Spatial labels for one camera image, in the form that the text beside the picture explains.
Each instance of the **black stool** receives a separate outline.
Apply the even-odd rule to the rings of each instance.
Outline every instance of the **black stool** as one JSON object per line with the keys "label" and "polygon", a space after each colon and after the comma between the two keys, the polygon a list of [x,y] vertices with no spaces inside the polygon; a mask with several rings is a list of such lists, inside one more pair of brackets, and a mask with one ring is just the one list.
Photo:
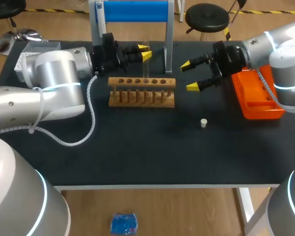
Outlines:
{"label": "black stool", "polygon": [[[229,13],[234,7],[236,1],[238,2],[239,9],[236,12],[232,22],[230,22]],[[216,33],[224,30],[227,26],[230,26],[239,11],[244,7],[247,0],[235,0],[231,9],[227,12],[220,6],[211,3],[200,3],[193,5],[186,12],[186,23],[190,26],[190,29],[186,33],[192,30],[201,32],[201,41],[204,38],[204,33]]]}
{"label": "black stool", "polygon": [[25,10],[25,0],[0,0],[0,19],[10,19],[13,32],[9,31],[0,37],[0,53],[9,55],[14,42],[20,40],[41,41],[41,35],[33,29],[16,29],[12,17]]}

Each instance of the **white bottle cap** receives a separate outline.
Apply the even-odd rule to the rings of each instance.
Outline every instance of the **white bottle cap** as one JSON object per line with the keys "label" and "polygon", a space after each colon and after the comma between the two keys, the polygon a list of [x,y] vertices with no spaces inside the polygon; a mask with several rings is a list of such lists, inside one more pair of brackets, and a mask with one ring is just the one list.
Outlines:
{"label": "white bottle cap", "polygon": [[207,119],[201,119],[201,127],[205,128],[206,125],[207,125]]}

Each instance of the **white cable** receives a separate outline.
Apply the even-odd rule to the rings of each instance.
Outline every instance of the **white cable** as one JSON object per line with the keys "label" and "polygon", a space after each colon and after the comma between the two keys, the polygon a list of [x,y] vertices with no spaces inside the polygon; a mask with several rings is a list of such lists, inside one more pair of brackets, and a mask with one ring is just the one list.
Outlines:
{"label": "white cable", "polygon": [[256,71],[257,71],[257,73],[258,73],[258,75],[259,75],[259,78],[260,78],[260,80],[262,81],[262,83],[263,83],[265,89],[266,89],[267,92],[270,94],[272,100],[275,101],[275,103],[276,103],[279,107],[283,108],[285,111],[287,111],[287,112],[291,112],[291,113],[295,113],[295,107],[293,107],[293,106],[287,106],[287,105],[283,105],[283,104],[279,103],[279,101],[277,100],[276,96],[274,95],[274,93],[272,92],[272,90],[270,89],[270,87],[267,85],[267,82],[266,82],[266,80],[264,79],[263,75],[261,74],[260,70],[259,70],[259,69],[256,69]]}
{"label": "white cable", "polygon": [[35,127],[40,122],[41,117],[43,116],[44,106],[45,106],[44,91],[40,87],[33,87],[33,90],[38,90],[39,91],[39,94],[40,94],[40,106],[39,106],[39,113],[38,113],[37,119],[34,122],[34,124],[29,128],[29,133],[30,134],[34,133]]}
{"label": "white cable", "polygon": [[[54,139],[57,143],[59,143],[59,144],[61,144],[63,146],[73,147],[73,146],[77,146],[77,145],[80,145],[81,143],[85,142],[92,135],[92,133],[94,131],[94,128],[95,128],[95,113],[94,113],[93,106],[92,106],[92,101],[91,101],[91,98],[90,98],[90,88],[91,88],[93,82],[96,79],[97,79],[97,76],[95,75],[89,81],[88,87],[87,87],[87,100],[88,100],[88,106],[89,106],[90,115],[91,115],[91,118],[92,118],[92,124],[91,124],[91,127],[90,127],[90,130],[89,130],[88,134],[83,139],[81,139],[80,141],[75,142],[75,143],[66,143],[66,142],[62,141],[61,139],[59,139],[58,137],[56,137],[54,134],[52,134],[51,132],[49,132],[46,129],[43,129],[43,128],[38,127],[38,126],[35,127],[34,129],[47,134],[52,139]],[[2,130],[0,130],[0,134],[5,133],[5,132],[9,132],[9,131],[21,130],[21,129],[30,129],[30,128],[31,128],[31,126],[29,126],[29,125],[17,126],[17,127],[2,129]]]}

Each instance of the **floor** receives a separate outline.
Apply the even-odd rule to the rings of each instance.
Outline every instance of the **floor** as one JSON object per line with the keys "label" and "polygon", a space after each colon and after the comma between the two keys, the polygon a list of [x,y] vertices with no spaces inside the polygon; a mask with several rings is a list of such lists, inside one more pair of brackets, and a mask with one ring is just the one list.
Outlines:
{"label": "floor", "polygon": [[[228,9],[233,0],[186,0],[186,9],[210,2]],[[79,0],[27,0],[27,8],[88,10]],[[295,0],[248,0],[244,10],[295,10]],[[45,39],[90,41],[86,14],[24,12],[14,18],[20,28],[39,31]],[[295,21],[295,14],[239,14],[229,27],[233,40],[243,40],[263,31]],[[186,34],[188,25],[175,19],[175,40],[194,41],[200,34]],[[0,35],[8,31],[0,20]],[[164,24],[109,23],[116,40],[164,40]],[[223,32],[206,34],[206,41],[225,40]],[[0,71],[6,57],[0,55]],[[251,188],[256,209],[267,194],[266,188]],[[109,235],[114,213],[134,212],[140,236],[240,236],[242,222],[233,189],[98,190],[63,192],[72,213],[70,236]]]}

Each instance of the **black table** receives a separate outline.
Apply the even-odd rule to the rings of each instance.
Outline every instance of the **black table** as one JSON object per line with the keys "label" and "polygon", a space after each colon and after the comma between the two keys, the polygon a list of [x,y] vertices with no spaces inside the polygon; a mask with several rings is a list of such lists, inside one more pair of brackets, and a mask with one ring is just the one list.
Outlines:
{"label": "black table", "polygon": [[[13,70],[26,42],[16,42],[0,75],[0,86],[24,87]],[[62,49],[90,42],[62,42]],[[96,128],[89,140],[77,147],[64,147],[36,131],[1,134],[53,185],[276,185],[295,168],[295,114],[280,120],[246,120],[233,84],[201,93],[185,86],[211,76],[208,66],[181,73],[189,58],[211,51],[210,42],[174,42],[173,74],[164,74],[162,43],[151,43],[150,77],[174,77],[175,109],[110,108],[108,77],[93,84],[92,102]],[[131,65],[128,74],[142,77],[142,66]],[[82,81],[85,92],[88,81]],[[200,127],[200,119],[208,120]],[[75,118],[41,122],[66,142],[83,138],[90,128],[87,109]]]}

